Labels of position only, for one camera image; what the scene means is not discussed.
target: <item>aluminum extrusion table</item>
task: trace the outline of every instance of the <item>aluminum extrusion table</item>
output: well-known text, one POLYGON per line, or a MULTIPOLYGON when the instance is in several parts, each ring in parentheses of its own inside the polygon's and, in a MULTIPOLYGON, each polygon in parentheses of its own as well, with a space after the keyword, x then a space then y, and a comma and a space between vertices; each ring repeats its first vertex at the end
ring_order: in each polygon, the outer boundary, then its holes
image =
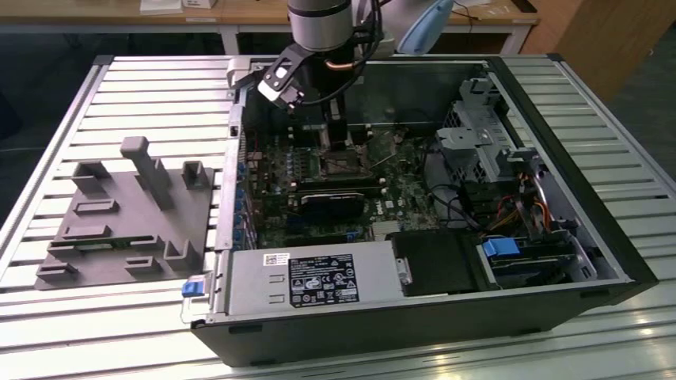
MULTIPOLYGON (((33 290, 75 185, 75 163, 131 170, 119 143, 145 135, 167 168, 221 167, 228 57, 101 59, 84 80, 0 231, 0 378, 661 378, 676 367, 676 186, 563 62, 505 59, 661 283, 551 332, 275 367, 229 368, 180 320, 183 280, 33 290)), ((529 137, 520 131, 525 143, 529 137)), ((220 196, 216 173, 213 204, 220 196)), ((215 255, 217 208, 207 256, 215 255)))

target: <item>metal bracket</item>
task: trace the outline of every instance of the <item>metal bracket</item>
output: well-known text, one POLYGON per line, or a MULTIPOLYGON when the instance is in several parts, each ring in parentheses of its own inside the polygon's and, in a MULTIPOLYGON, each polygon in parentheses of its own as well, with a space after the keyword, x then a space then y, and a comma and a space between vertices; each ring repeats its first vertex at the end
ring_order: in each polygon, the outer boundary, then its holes
POLYGON ((272 90, 280 92, 292 80, 299 67, 305 60, 315 55, 313 51, 305 50, 299 44, 291 44, 279 55, 272 65, 267 68, 263 81, 272 90))
POLYGON ((252 59, 251 57, 235 57, 228 61, 228 68, 225 71, 225 77, 231 88, 239 89, 240 80, 244 79, 252 72, 252 59))

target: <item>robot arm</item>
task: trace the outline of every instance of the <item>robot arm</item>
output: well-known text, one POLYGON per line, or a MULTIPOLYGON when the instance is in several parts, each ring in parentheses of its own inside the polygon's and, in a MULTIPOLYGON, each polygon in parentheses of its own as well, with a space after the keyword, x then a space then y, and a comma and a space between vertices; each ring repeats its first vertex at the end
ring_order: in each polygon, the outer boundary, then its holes
POLYGON ((453 0, 288 0, 293 44, 269 66, 259 91, 281 108, 328 103, 356 82, 367 61, 383 56, 384 39, 404 54, 432 48, 452 7, 453 0), (305 99, 293 79, 303 70, 316 100, 305 99))

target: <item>warning label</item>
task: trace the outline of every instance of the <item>warning label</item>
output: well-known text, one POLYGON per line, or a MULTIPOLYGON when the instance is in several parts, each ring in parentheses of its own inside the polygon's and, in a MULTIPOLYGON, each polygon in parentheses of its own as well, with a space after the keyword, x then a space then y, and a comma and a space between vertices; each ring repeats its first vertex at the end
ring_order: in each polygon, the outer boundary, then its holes
POLYGON ((352 255, 288 259, 288 278, 293 307, 359 301, 352 255))

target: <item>blue tab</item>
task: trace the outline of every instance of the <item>blue tab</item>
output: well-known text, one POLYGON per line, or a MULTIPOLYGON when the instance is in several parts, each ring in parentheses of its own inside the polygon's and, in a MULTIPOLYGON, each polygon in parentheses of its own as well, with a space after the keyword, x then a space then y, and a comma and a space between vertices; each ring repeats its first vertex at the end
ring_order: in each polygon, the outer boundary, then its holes
POLYGON ((204 281, 191 281, 183 284, 180 290, 184 298, 200 297, 204 295, 204 281))
POLYGON ((516 245, 516 240, 511 237, 488 239, 488 241, 481 244, 481 246, 484 247, 484 252, 488 257, 509 256, 521 253, 519 250, 519 245, 516 245))

